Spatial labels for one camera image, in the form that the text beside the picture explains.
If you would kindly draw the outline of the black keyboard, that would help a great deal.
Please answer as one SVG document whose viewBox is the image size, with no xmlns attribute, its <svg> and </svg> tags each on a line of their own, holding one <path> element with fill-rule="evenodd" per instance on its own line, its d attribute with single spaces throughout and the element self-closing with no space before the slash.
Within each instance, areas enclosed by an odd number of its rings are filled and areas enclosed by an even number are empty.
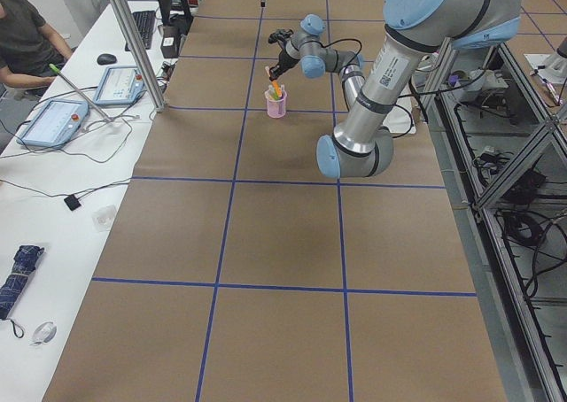
<svg viewBox="0 0 567 402">
<path fill-rule="evenodd" d="M 155 11 L 147 10 L 133 12 L 132 17 L 144 47 L 149 50 L 152 45 L 152 39 L 155 31 Z"/>
</svg>

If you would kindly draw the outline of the clear plastic wrapper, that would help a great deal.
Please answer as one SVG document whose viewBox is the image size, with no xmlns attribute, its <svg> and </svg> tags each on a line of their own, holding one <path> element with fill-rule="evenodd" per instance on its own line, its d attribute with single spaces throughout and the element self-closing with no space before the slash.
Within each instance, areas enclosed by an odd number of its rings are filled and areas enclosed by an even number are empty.
<svg viewBox="0 0 567 402">
<path fill-rule="evenodd" d="M 40 324 L 32 335 L 31 345 L 39 346 L 49 343 L 57 334 L 57 330 L 57 325 L 52 321 Z"/>
</svg>

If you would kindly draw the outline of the blue teach pendant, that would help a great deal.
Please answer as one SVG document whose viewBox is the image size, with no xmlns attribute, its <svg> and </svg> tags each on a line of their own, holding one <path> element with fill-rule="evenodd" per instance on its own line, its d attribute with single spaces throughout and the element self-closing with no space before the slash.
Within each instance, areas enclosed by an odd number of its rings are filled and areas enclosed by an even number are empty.
<svg viewBox="0 0 567 402">
<path fill-rule="evenodd" d="M 135 66 L 108 66 L 93 102 L 103 107 L 127 106 L 133 104 L 144 90 L 143 77 Z"/>
<path fill-rule="evenodd" d="M 52 99 L 16 137 L 16 142 L 25 147 L 58 148 L 74 136 L 88 114 L 85 101 Z"/>
</svg>

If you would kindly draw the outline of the black computer mouse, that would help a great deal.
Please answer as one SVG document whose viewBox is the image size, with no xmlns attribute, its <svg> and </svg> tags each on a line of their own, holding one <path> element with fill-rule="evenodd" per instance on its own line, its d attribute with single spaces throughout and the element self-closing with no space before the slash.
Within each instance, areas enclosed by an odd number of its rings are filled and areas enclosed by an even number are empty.
<svg viewBox="0 0 567 402">
<path fill-rule="evenodd" d="M 97 57 L 97 63 L 100 66 L 112 65 L 117 62 L 117 58 L 110 53 L 103 53 Z"/>
</svg>

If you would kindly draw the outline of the orange highlighter pen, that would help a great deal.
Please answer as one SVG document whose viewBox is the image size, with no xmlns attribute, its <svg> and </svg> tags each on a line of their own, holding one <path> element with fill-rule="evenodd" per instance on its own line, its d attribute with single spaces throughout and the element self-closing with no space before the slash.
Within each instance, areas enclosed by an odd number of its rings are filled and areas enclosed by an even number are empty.
<svg viewBox="0 0 567 402">
<path fill-rule="evenodd" d="M 266 66 L 266 67 L 265 67 L 265 71 L 266 71 L 267 75 L 268 75 L 268 68 L 269 68 L 269 66 Z M 281 87 L 279 86 L 279 84 L 278 84 L 278 82 L 277 82 L 276 80 L 270 80 L 270 83 L 271 83 L 271 85 L 272 85 L 274 91 L 276 91 L 276 92 L 282 92 L 282 93 L 283 93 Z"/>
</svg>

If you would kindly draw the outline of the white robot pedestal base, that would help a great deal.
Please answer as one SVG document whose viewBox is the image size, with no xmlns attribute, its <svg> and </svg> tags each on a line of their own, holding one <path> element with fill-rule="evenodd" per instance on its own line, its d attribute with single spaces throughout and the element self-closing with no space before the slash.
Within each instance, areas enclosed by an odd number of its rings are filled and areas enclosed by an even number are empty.
<svg viewBox="0 0 567 402">
<path fill-rule="evenodd" d="M 416 125 L 411 117 L 412 104 L 409 98 L 399 100 L 386 115 L 383 125 L 394 135 L 412 135 Z"/>
</svg>

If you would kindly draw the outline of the person in dark shirt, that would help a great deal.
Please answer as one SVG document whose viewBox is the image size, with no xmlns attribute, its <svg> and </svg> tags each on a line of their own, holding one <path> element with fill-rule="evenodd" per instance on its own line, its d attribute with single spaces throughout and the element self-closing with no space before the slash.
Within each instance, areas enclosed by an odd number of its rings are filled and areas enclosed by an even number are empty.
<svg viewBox="0 0 567 402">
<path fill-rule="evenodd" d="M 1 83 L 44 92 L 73 51 L 28 0 L 1 0 Z"/>
</svg>

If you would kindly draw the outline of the clear plastic packet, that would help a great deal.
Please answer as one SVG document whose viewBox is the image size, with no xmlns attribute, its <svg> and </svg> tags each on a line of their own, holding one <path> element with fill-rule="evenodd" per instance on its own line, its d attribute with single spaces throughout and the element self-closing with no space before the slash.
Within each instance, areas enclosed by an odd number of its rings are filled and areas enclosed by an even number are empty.
<svg viewBox="0 0 567 402">
<path fill-rule="evenodd" d="M 109 231 L 114 223 L 117 214 L 115 205 L 101 207 L 92 213 L 92 221 L 98 232 Z"/>
</svg>

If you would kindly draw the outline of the near blue teach pendant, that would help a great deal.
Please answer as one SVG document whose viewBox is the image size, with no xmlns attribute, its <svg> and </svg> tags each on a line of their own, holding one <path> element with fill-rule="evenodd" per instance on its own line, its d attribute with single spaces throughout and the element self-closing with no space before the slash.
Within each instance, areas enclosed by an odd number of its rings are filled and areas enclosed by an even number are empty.
<svg viewBox="0 0 567 402">
<path fill-rule="evenodd" d="M 25 147 L 58 148 L 74 136 L 88 114 L 85 101 L 52 99 L 16 137 L 16 142 Z"/>
</svg>

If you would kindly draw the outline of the folded blue umbrella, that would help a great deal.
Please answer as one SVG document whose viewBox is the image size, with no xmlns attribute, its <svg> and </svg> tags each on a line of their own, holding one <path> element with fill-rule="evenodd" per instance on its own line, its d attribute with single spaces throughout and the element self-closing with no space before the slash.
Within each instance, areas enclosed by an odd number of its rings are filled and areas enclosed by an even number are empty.
<svg viewBox="0 0 567 402">
<path fill-rule="evenodd" d="M 36 270 L 39 259 L 45 249 L 37 245 L 21 245 L 16 251 L 12 270 L 1 286 L 1 320 L 9 319 L 11 309 L 27 285 L 32 273 Z"/>
</svg>

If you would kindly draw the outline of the small black square device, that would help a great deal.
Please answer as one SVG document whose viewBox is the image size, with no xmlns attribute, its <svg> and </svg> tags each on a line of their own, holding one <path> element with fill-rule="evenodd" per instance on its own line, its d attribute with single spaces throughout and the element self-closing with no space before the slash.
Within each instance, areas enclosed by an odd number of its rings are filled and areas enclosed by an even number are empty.
<svg viewBox="0 0 567 402">
<path fill-rule="evenodd" d="M 80 198 L 77 197 L 75 194 L 67 195 L 64 198 L 64 203 L 71 212 L 77 210 L 82 206 Z"/>
</svg>

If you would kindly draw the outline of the dark brown box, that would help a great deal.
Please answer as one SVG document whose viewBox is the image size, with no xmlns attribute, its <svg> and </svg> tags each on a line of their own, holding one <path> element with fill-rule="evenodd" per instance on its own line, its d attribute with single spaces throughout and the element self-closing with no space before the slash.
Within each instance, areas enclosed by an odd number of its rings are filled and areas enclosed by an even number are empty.
<svg viewBox="0 0 567 402">
<path fill-rule="evenodd" d="M 160 27 L 161 44 L 160 50 L 163 58 L 173 59 L 179 55 L 180 33 L 177 27 Z"/>
</svg>

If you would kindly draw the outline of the black monitor stand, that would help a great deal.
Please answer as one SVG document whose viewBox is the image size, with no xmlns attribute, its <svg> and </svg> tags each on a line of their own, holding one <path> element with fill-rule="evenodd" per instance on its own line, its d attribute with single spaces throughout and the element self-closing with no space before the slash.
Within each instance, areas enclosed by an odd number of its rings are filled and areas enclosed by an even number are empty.
<svg viewBox="0 0 567 402">
<path fill-rule="evenodd" d="M 193 21 L 189 0 L 158 0 L 163 26 L 189 28 Z"/>
</svg>

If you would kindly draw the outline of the pink mesh pen holder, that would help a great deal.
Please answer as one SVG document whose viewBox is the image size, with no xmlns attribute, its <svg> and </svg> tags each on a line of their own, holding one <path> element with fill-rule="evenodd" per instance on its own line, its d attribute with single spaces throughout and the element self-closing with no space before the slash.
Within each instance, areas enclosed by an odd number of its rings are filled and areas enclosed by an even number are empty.
<svg viewBox="0 0 567 402">
<path fill-rule="evenodd" d="M 264 96 L 266 99 L 266 109 L 267 115 L 272 119 L 281 119 L 286 114 L 286 102 L 287 102 L 287 93 L 284 90 L 282 92 L 282 96 L 278 99 L 274 99 L 274 93 L 266 90 L 264 92 Z"/>
</svg>

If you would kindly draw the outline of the metal reaching stick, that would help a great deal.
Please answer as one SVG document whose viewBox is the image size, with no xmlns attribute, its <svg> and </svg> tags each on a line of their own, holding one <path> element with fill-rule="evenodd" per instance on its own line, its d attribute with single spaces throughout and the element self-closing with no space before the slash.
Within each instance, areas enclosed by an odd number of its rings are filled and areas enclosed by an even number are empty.
<svg viewBox="0 0 567 402">
<path fill-rule="evenodd" d="M 76 94 L 78 94 L 84 101 L 88 103 L 88 105 L 94 109 L 99 115 L 102 116 L 103 120 L 106 122 L 112 122 L 117 120 L 120 116 L 109 116 L 101 107 L 96 105 L 84 92 L 82 89 L 78 88 L 74 83 L 71 82 L 69 78 L 67 78 L 62 71 L 52 63 L 49 63 L 50 70 L 60 77 L 70 88 L 74 90 Z"/>
</svg>

